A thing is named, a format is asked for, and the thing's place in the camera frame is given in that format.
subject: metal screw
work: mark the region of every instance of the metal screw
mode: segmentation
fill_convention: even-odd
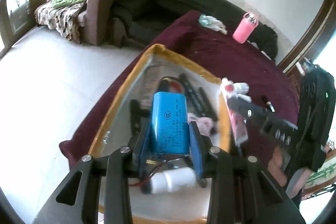
[[[210,152],[214,153],[214,154],[217,154],[217,153],[220,152],[220,149],[217,146],[213,146],[213,147],[210,148]]]
[[[90,161],[91,159],[92,159],[91,155],[85,155],[85,156],[82,157],[83,162]]]
[[[280,130],[277,129],[277,131],[275,132],[275,137],[278,139],[280,138]]]
[[[131,149],[128,146],[123,146],[122,148],[120,148],[120,152],[121,153],[128,153]]]
[[[109,141],[109,138],[110,138],[110,131],[107,131],[106,132],[106,134],[105,134],[105,136],[104,136],[104,139],[103,139],[103,143],[108,143],[108,141]]]
[[[286,140],[286,145],[289,145],[290,143],[291,143],[291,136],[288,136]]]
[[[249,162],[253,162],[253,163],[257,162],[257,158],[256,158],[255,156],[249,156],[249,157],[247,158],[247,160],[248,160]]]

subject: black sofa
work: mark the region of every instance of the black sofa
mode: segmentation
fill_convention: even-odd
[[[110,38],[116,46],[134,42],[145,47],[190,10],[216,17],[226,25],[229,34],[246,13],[226,0],[117,0],[110,11]],[[259,23],[249,40],[275,59],[277,34],[270,27]]]

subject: floral blanket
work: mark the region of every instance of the floral blanket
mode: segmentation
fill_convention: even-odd
[[[35,10],[35,20],[37,24],[56,29],[62,37],[80,44],[78,15],[85,9],[86,2],[55,9],[49,1]]]

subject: red wire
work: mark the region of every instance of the red wire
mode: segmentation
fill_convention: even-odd
[[[137,183],[133,183],[133,184],[129,184],[128,186],[129,187],[138,187],[138,186],[142,186],[144,185],[146,182],[148,182],[154,175],[155,173],[157,173],[161,168],[162,166],[164,166],[165,164],[167,164],[169,162],[169,160],[166,160],[158,165],[156,165],[153,170],[150,172],[148,178],[146,178],[145,180],[143,181],[140,181],[140,182],[137,182]]]

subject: screw head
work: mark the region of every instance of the screw head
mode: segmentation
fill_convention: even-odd
[[[253,163],[257,162],[257,158],[256,158],[255,156],[249,156],[249,157],[247,158],[247,160],[248,160],[249,162],[253,162]]]
[[[92,159],[91,155],[85,155],[85,156],[82,157],[83,162],[90,161],[91,159]]]
[[[128,146],[123,146],[122,148],[120,148],[120,152],[121,153],[128,153],[131,149]]]
[[[220,152],[220,148],[217,147],[217,146],[213,146],[213,147],[210,148],[210,152],[214,153],[214,154],[217,154],[217,153]]]

